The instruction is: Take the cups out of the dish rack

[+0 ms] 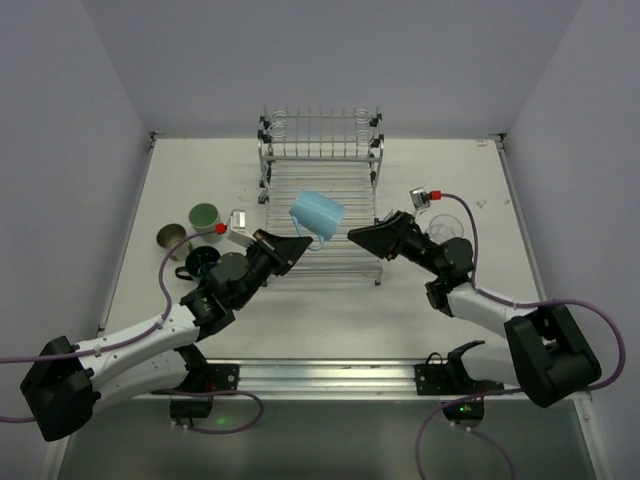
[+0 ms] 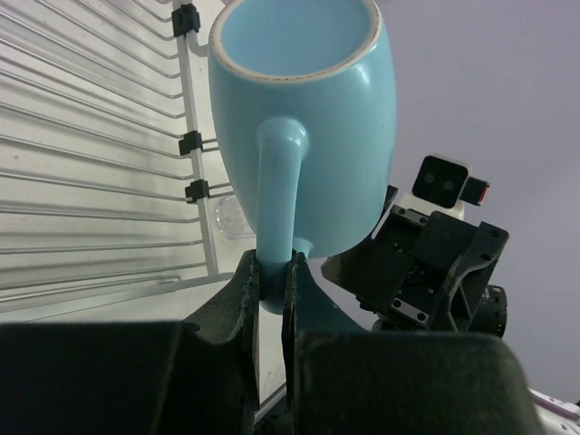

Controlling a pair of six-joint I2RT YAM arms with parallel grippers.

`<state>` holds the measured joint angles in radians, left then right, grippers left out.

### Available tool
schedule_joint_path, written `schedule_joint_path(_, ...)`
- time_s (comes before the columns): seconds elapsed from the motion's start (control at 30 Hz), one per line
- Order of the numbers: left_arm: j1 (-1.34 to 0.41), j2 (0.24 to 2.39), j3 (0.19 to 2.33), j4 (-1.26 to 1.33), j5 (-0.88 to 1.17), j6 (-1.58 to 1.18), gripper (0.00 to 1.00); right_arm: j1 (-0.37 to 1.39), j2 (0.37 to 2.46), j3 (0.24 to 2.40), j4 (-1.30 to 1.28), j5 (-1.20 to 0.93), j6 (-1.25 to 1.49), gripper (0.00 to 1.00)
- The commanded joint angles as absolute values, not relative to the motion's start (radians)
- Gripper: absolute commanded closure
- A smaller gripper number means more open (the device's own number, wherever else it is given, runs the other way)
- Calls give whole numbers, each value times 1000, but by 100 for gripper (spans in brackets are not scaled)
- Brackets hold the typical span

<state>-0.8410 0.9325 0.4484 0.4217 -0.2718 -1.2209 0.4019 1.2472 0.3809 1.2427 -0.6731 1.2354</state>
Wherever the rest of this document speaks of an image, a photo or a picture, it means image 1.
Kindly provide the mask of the clear glass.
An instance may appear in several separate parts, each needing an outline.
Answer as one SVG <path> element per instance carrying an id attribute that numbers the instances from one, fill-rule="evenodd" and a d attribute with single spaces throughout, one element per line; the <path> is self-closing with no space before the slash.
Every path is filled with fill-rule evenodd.
<path id="1" fill-rule="evenodd" d="M 439 214 L 430 220 L 427 233 L 432 241 L 440 244 L 456 237 L 463 237 L 464 226 L 452 215 Z"/>

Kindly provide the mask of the blue plastic mug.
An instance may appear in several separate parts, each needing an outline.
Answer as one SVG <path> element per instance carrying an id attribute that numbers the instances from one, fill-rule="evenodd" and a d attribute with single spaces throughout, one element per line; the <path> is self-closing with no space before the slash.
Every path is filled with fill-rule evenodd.
<path id="1" fill-rule="evenodd" d="M 317 236 L 318 244 L 310 245 L 311 251 L 319 251 L 337 232 L 346 214 L 346 208 L 314 191 L 301 190 L 289 209 L 289 216 L 296 234 L 301 237 L 305 228 Z"/>

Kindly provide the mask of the dark green ceramic mug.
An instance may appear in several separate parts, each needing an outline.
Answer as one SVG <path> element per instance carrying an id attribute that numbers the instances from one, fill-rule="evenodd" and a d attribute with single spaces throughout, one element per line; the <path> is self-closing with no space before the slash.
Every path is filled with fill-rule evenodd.
<path id="1" fill-rule="evenodd" d="M 200 281 L 218 264 L 220 257 L 214 247 L 197 247 L 187 255 L 184 264 L 174 270 L 174 275 L 180 280 Z"/>

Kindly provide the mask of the light green plastic cup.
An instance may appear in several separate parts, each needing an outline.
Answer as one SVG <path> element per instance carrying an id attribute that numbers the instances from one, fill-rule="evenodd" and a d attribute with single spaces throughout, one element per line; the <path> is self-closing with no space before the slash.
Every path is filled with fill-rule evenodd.
<path id="1" fill-rule="evenodd" d="M 223 235 L 215 230 L 220 223 L 218 208 L 210 203 L 199 203 L 191 208 L 188 214 L 189 223 L 196 233 L 201 233 L 200 238 L 208 243 L 215 244 L 222 240 Z"/>

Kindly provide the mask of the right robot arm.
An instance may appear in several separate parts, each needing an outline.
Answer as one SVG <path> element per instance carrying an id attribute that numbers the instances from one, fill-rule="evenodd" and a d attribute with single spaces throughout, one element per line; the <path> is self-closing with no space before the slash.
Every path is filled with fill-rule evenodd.
<path id="1" fill-rule="evenodd" d="M 565 304 L 520 304 L 473 284 L 469 240 L 453 237 L 436 243 L 407 212 L 352 229 L 347 237 L 380 259 L 401 256 L 434 274 L 425 285 L 433 309 L 505 339 L 503 348 L 476 340 L 447 354 L 441 375 L 458 391 L 476 393 L 489 384 L 509 384 L 534 404 L 548 407 L 600 379 L 601 365 Z"/>

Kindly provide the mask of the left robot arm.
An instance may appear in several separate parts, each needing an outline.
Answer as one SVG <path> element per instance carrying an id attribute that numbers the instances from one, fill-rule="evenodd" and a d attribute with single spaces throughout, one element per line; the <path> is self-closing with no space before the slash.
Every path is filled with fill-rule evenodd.
<path id="1" fill-rule="evenodd" d="M 256 230 L 244 252 L 207 263 L 197 285 L 148 320 L 114 334 L 47 342 L 29 359 L 20 391 L 43 439 L 60 440 L 99 409 L 124 399 L 174 390 L 206 371 L 196 343 L 230 325 L 272 276 L 296 265 L 313 240 Z"/>

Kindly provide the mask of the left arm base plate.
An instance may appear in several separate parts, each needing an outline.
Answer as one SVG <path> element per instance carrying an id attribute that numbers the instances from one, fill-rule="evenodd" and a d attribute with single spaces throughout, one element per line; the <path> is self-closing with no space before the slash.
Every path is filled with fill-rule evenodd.
<path id="1" fill-rule="evenodd" d="M 209 363 L 204 369 L 190 372 L 177 390 L 189 393 L 234 390 L 239 382 L 239 371 L 238 364 Z M 203 399 L 179 396 L 177 400 L 170 401 L 169 416 L 176 422 L 188 421 L 192 425 L 194 419 L 206 419 L 212 409 L 212 397 Z"/>

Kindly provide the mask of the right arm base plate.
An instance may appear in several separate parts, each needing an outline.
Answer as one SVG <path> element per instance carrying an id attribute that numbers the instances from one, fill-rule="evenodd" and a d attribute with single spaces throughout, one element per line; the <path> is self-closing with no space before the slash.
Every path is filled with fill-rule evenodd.
<path id="1" fill-rule="evenodd" d="M 414 368 L 414 383 L 419 396 L 465 396 L 486 391 L 502 391 L 504 384 L 490 380 L 474 380 L 463 367 L 466 351 L 480 346 L 481 342 L 470 342 L 450 351 L 446 356 L 431 353 L 426 360 Z M 443 415 L 455 426 L 474 428 L 485 416 L 484 401 L 480 398 L 445 407 Z"/>

